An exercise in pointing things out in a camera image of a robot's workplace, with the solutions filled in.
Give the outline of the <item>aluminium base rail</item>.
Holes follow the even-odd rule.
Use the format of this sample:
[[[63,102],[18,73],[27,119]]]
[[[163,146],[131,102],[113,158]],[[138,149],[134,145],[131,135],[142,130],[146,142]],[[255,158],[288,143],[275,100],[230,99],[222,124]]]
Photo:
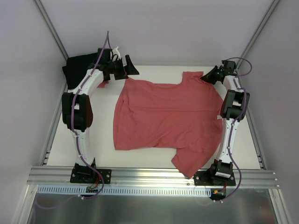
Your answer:
[[[31,168],[27,184],[70,184],[72,167],[35,166]],[[234,171],[235,182],[241,181],[240,188],[245,189],[278,189],[280,183],[274,171],[242,170],[239,175]],[[198,177],[188,179],[176,169],[163,168],[112,168],[111,186],[134,187],[193,187]]]

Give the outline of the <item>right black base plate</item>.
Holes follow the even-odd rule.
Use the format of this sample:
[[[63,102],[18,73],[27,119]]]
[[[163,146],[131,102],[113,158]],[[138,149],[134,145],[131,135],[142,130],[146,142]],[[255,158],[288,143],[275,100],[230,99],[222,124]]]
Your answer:
[[[232,177],[220,177],[212,175],[209,170],[206,171],[197,171],[194,176],[194,185],[195,186],[236,186],[235,176],[232,174]]]

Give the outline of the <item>folded red t shirt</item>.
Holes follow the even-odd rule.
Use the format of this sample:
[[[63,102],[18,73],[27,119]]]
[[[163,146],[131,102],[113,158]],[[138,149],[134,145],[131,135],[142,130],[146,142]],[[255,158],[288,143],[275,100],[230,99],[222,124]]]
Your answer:
[[[102,83],[100,83],[100,84],[98,85],[97,88],[105,88],[105,86],[106,86],[108,83],[109,83],[109,81],[103,81]]]

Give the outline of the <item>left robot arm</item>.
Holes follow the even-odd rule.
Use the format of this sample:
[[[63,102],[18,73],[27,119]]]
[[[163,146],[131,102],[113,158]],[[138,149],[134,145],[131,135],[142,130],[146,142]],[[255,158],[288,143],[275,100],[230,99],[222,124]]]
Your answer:
[[[139,75],[139,71],[129,55],[121,57],[119,47],[99,48],[96,53],[70,57],[62,69],[68,86],[67,92],[62,94],[62,120],[72,133],[78,156],[70,182],[103,183],[91,152],[91,96],[100,84],[110,81],[111,75],[115,80],[122,80]]]

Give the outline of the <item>frame post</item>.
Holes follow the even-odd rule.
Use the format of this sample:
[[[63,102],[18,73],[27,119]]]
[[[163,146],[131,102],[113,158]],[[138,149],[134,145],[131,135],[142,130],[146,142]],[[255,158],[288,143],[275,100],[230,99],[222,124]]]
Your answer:
[[[274,15],[275,11],[277,10],[281,0],[272,0],[269,7],[267,8],[265,14],[263,15],[262,19],[260,20],[257,28],[255,29],[253,35],[251,36],[249,42],[247,43],[244,51],[241,54],[242,58],[246,58],[248,53],[253,48],[255,42],[258,40],[260,34],[264,30],[267,23],[270,21],[271,17]]]
[[[56,31],[48,13],[47,13],[45,6],[43,5],[41,0],[33,0],[33,3],[35,5],[35,7],[37,8],[37,11],[39,12],[42,20],[44,21],[47,29],[49,30],[54,42],[56,43],[56,45],[59,49],[59,52],[63,56],[64,60],[67,61],[69,55],[68,55],[68,53],[58,35],[58,32]]]

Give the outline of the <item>right rear frame post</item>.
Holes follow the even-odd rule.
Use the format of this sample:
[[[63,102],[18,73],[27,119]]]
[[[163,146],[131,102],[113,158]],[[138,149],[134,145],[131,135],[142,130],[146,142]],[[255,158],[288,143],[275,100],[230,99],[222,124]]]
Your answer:
[[[271,17],[274,15],[275,11],[277,10],[281,0],[272,0],[269,7],[267,8],[265,14],[263,15],[262,19],[260,20],[257,28],[255,29],[253,35],[251,36],[249,42],[247,43],[244,51],[241,54],[242,58],[246,58],[248,53],[253,48],[255,42],[258,40],[260,34],[264,30],[267,23],[270,21]]]

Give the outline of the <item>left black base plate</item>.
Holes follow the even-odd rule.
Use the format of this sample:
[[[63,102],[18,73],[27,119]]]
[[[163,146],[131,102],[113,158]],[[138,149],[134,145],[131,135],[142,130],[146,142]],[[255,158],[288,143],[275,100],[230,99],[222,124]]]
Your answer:
[[[91,170],[89,167],[73,167],[70,177],[70,183],[96,183],[98,180],[99,183],[110,184],[111,181],[111,169],[99,169],[97,171],[102,175],[103,182],[99,178],[99,175]]]

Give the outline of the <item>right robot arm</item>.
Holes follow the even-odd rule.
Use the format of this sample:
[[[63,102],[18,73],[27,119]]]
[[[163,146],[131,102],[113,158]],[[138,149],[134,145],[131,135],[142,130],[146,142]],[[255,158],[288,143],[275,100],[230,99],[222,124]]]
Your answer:
[[[215,66],[201,78],[209,84],[221,82],[227,90],[220,110],[223,121],[220,148],[211,167],[198,178],[212,185],[222,185],[234,180],[233,168],[237,168],[238,172],[241,171],[233,159],[233,150],[236,132],[245,117],[250,94],[240,86],[235,69],[235,62],[224,60],[221,66]]]

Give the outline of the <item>left rear frame post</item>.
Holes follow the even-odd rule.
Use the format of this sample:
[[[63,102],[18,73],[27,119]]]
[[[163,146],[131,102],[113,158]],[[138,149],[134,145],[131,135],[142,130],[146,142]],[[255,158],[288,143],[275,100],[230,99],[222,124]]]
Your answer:
[[[45,6],[43,5],[41,0],[33,0],[33,3],[35,5],[35,7],[37,8],[37,11],[39,12],[42,20],[44,21],[47,29],[49,30],[54,42],[56,43],[56,45],[59,49],[59,52],[63,56],[64,60],[67,61],[69,55],[68,55],[68,53],[58,35],[58,32],[56,31],[48,13],[47,13]]]

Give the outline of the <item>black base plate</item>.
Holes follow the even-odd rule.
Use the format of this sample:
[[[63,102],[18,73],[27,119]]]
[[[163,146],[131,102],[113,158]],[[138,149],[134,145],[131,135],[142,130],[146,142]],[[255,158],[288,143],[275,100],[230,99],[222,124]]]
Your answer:
[[[232,177],[220,177],[212,175],[209,170],[206,171],[197,171],[194,176],[194,185],[195,186],[236,186],[235,176],[232,174]]]
[[[110,184],[111,181],[111,169],[99,169],[97,171],[102,175],[103,182],[99,178],[99,175],[91,170],[89,167],[73,167],[70,177],[70,183],[96,183],[98,180],[99,183]]]

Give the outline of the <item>red t shirt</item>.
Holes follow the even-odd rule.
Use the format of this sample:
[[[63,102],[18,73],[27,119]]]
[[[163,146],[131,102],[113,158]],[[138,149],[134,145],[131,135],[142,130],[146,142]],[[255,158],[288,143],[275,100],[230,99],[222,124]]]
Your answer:
[[[129,78],[114,111],[116,150],[174,148],[172,164],[187,177],[202,168],[222,136],[222,98],[202,71],[185,71],[179,84]]]
[[[98,85],[97,88],[105,88],[105,86],[106,86],[108,83],[109,83],[109,81],[103,81],[102,83],[100,83],[100,84]]]

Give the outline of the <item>folded black t shirt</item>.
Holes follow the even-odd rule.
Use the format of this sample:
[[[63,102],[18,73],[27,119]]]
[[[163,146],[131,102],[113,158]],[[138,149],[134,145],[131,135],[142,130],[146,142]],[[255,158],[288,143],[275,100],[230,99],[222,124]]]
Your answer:
[[[69,57],[62,67],[68,90],[75,89],[86,75],[86,71],[97,56],[97,53]]]

